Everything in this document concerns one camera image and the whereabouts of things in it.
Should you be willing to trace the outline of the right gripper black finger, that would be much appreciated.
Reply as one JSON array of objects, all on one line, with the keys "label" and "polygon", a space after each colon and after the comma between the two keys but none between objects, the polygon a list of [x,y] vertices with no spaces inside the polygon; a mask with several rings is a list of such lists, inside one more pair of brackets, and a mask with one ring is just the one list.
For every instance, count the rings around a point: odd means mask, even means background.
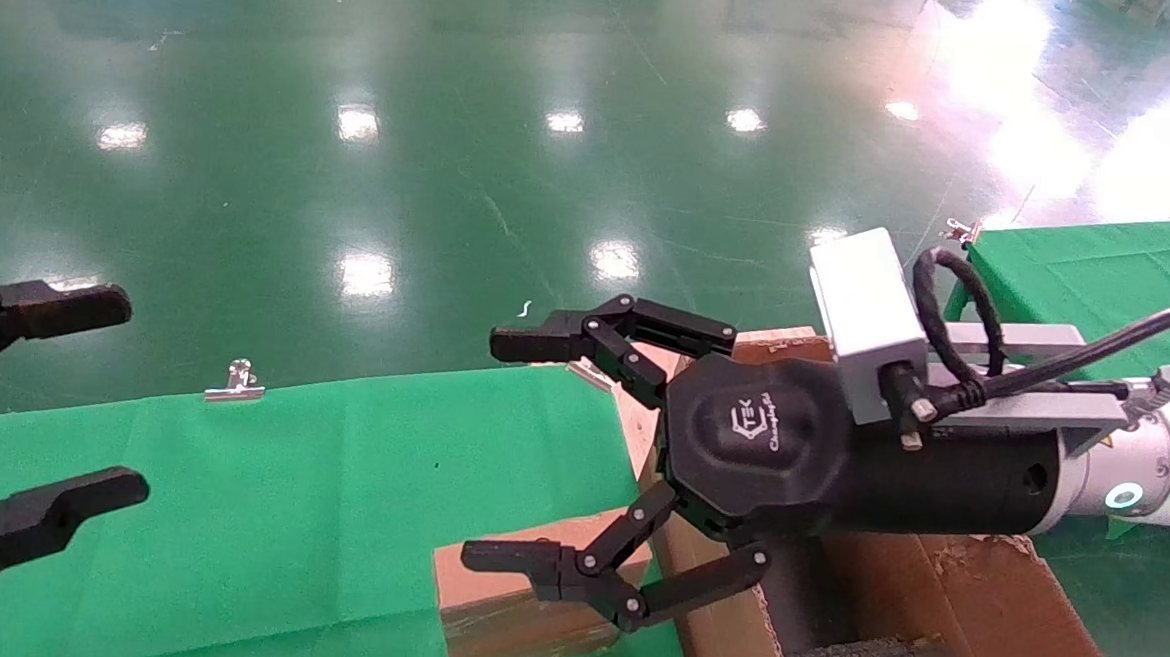
[{"label": "right gripper black finger", "polygon": [[698,360],[713,353],[729,357],[736,337],[731,324],[620,293],[587,311],[555,310],[538,326],[495,327],[489,348],[493,359],[507,364],[574,364],[586,358],[644,408],[658,409],[669,374],[635,343]]},{"label": "right gripper black finger", "polygon": [[716,604],[758,585],[770,566],[756,542],[728,555],[636,587],[622,578],[622,563],[662,528],[684,499],[656,482],[634,504],[580,549],[546,540],[464,541],[460,560],[472,572],[521,574],[543,602],[589,604],[621,632],[666,623]]}]

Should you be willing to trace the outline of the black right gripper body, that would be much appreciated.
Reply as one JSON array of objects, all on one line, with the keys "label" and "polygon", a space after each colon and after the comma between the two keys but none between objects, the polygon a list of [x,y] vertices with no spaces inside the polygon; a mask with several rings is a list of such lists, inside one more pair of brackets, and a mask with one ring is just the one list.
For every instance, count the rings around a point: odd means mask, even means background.
[{"label": "black right gripper body", "polygon": [[856,424],[833,365],[713,353],[666,383],[660,469],[714,541],[794,535],[1026,535],[1054,499],[1055,433],[956,427],[908,451]]}]

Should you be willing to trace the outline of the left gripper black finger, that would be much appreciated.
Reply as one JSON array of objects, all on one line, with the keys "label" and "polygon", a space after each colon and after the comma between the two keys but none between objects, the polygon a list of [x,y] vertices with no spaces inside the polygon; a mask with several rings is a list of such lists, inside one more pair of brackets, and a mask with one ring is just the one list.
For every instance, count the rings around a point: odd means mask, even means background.
[{"label": "left gripper black finger", "polygon": [[147,497],[142,473],[115,465],[0,499],[0,573],[64,552],[91,518],[140,505]]},{"label": "left gripper black finger", "polygon": [[124,325],[133,317],[124,289],[51,288],[46,281],[0,285],[0,353],[21,340],[41,340]]}]

